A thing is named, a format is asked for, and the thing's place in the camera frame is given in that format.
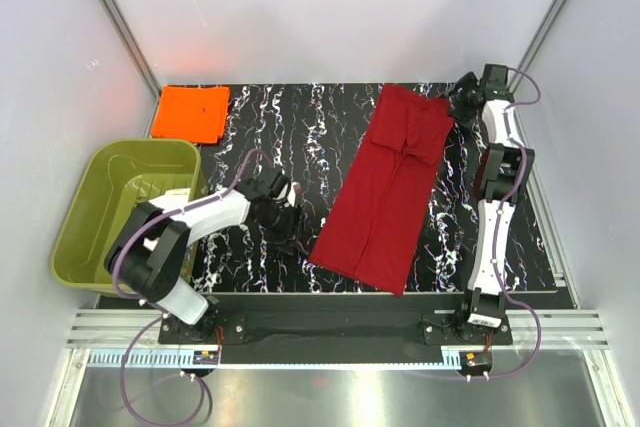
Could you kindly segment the red t shirt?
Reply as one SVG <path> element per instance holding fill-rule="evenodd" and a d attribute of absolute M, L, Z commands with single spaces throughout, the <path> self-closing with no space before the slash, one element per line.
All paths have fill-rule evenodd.
<path fill-rule="evenodd" d="M 310 262 L 402 294 L 452 126 L 446 99 L 385 85 Z"/>

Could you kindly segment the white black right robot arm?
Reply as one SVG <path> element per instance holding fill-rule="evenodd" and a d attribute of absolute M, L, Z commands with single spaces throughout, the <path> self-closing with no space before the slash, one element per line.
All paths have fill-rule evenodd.
<path fill-rule="evenodd" d="M 446 95 L 454 119 L 479 121 L 487 133 L 473 185 L 479 217 L 474 264 L 464 300 L 452 319 L 452 331 L 464 343 L 486 343 L 508 329 L 507 240 L 535 160 L 516 127 L 514 111 L 520 103 L 508 88 L 513 71 L 489 63 L 481 77 L 465 74 Z"/>

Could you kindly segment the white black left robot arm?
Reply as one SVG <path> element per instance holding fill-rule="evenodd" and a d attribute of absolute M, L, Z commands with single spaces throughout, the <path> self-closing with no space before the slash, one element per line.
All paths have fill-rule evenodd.
<path fill-rule="evenodd" d="M 221 333 L 218 309 L 182 277 L 188 248 L 217 231 L 254 223 L 275 249 L 307 254 L 301 197 L 300 184 L 272 167 L 190 202 L 164 194 L 133 209 L 104 268 L 117 285 L 175 320 L 190 340 L 206 342 Z"/>

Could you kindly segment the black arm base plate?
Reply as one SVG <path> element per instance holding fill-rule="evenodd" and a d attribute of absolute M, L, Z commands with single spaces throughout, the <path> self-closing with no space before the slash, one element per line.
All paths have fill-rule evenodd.
<path fill-rule="evenodd" d="M 167 319 L 163 345 L 221 347 L 225 366 L 426 364 L 441 348 L 510 346 L 509 324 L 490 338 L 451 322 L 460 293 L 218 294 L 207 337 Z"/>

